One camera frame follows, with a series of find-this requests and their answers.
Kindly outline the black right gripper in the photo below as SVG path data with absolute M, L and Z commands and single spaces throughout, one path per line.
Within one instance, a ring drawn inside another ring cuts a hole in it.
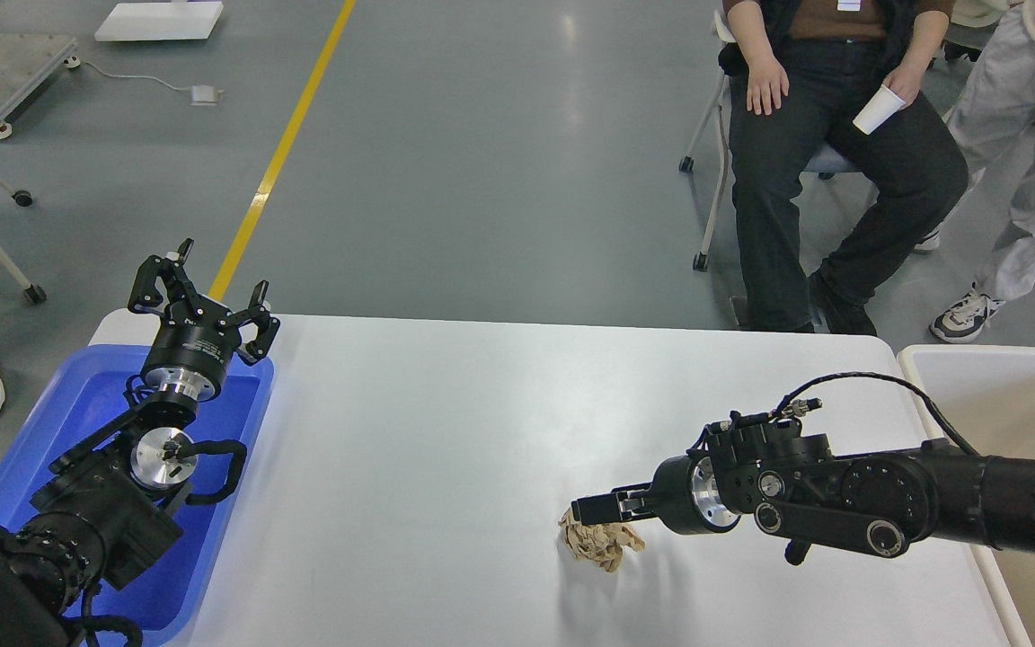
M 571 501 L 571 512 L 583 526 L 635 523 L 654 514 L 678 534 L 726 533 L 739 523 L 730 504 L 739 502 L 742 483 L 742 467 L 716 470 L 710 455 L 671 457 L 657 467 L 652 482 L 579 497 Z

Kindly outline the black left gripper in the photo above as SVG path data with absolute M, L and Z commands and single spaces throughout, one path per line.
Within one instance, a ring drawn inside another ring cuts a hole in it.
M 185 238 L 175 253 L 148 255 L 136 271 L 128 310 L 162 318 L 141 367 L 145 385 L 156 390 L 181 385 L 189 398 L 217 398 L 234 354 L 247 366 L 267 358 L 280 320 L 266 300 L 268 281 L 256 283 L 243 310 L 202 302 L 184 269 L 193 245 L 193 238 Z M 217 323 L 226 318 L 221 329 Z

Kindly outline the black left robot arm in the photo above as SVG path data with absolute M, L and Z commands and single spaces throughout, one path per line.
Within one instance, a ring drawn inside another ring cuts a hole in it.
M 175 514 L 237 491 L 248 449 L 240 439 L 191 439 L 199 405 L 219 398 L 234 358 L 267 358 L 279 319 L 259 281 L 233 311 L 194 287 L 193 239 L 141 263 L 128 310 L 160 320 L 126 388 L 128 409 L 50 463 L 18 531 L 0 526 L 0 646 L 97 646 L 119 634 L 140 646 L 132 619 L 97 615 L 102 585 L 123 589 L 181 540 Z

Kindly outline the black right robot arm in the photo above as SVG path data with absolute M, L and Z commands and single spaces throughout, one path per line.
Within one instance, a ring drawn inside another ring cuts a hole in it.
M 1035 555 L 1035 459 L 980 454 L 928 394 L 917 386 L 913 394 L 943 435 L 853 455 L 802 433 L 802 418 L 821 406 L 802 386 L 769 411 L 731 411 L 649 482 L 572 501 L 560 520 L 566 542 L 612 571 L 621 547 L 641 548 L 622 524 L 657 518 L 678 534 L 726 533 L 749 514 L 788 540 L 793 565 L 814 545 L 895 558 L 928 537 Z

